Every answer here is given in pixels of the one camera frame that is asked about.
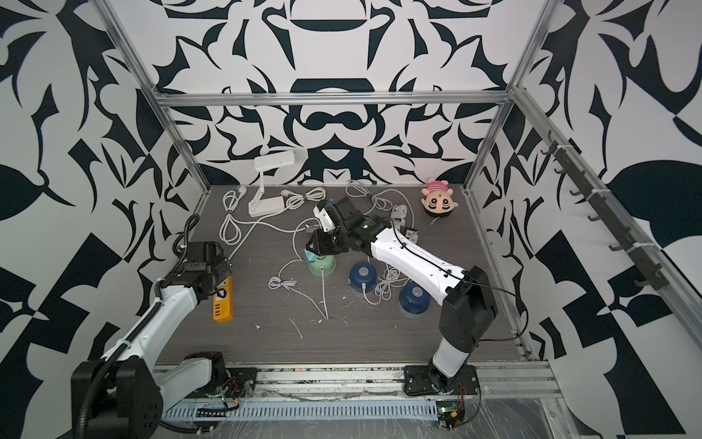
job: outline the red wire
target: red wire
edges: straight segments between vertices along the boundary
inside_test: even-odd
[[[461,389],[459,390],[459,393],[458,393],[459,398],[461,399],[461,403],[458,406],[458,408],[460,409],[460,408],[463,408],[463,398],[465,397],[465,395],[468,394],[468,392],[466,391],[465,387],[463,387],[463,384],[459,384],[459,386],[461,387]]]
[[[239,389],[239,385],[237,384],[237,379],[235,377],[229,378],[227,381],[222,384],[222,387],[228,387],[228,384],[232,381],[236,387],[234,387],[234,390],[230,392],[230,395],[234,397],[234,392],[236,392]]]

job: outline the yellow power strip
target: yellow power strip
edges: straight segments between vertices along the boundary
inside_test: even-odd
[[[232,303],[232,277],[224,279],[219,284],[212,303],[212,318],[217,323],[229,322],[234,318],[234,304]]]

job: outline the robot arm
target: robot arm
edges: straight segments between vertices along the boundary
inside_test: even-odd
[[[314,208],[322,229],[307,250],[319,255],[349,249],[386,262],[417,282],[442,307],[439,329],[443,339],[429,363],[430,388],[409,389],[408,395],[452,391],[461,379],[465,360],[497,316],[495,298],[483,270],[465,270],[448,263],[397,233],[386,218],[370,218],[344,197]]]
[[[217,242],[191,242],[187,260],[157,285],[157,296],[127,336],[100,360],[81,363],[71,377],[77,438],[148,438],[162,414],[192,391],[221,384],[221,357],[190,358],[154,379],[164,346],[186,315],[226,279],[232,264]]]

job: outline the pink plush toy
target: pink plush toy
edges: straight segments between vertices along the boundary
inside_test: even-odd
[[[422,205],[427,214],[433,218],[444,218],[448,216],[458,203],[451,199],[453,189],[449,189],[449,182],[438,181],[430,178],[426,188],[422,188]]]

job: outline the patterned wallpaper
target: patterned wallpaper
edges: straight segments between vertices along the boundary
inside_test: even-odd
[[[1,2],[0,112],[0,437],[53,439],[201,190],[86,0]]]
[[[700,17],[702,2],[696,0],[568,0],[525,82],[697,289],[702,289]]]
[[[526,81],[698,288],[702,4],[566,0]],[[514,109],[474,194],[581,434],[697,437],[702,353]]]
[[[296,163],[267,184],[462,183],[495,104],[297,105],[173,109],[208,181],[258,181],[253,159],[282,150]]]
[[[167,93],[505,89],[543,0],[115,1]],[[494,105],[178,108],[212,184],[462,183]]]
[[[182,93],[504,89],[542,5],[543,0],[114,2],[154,83]]]

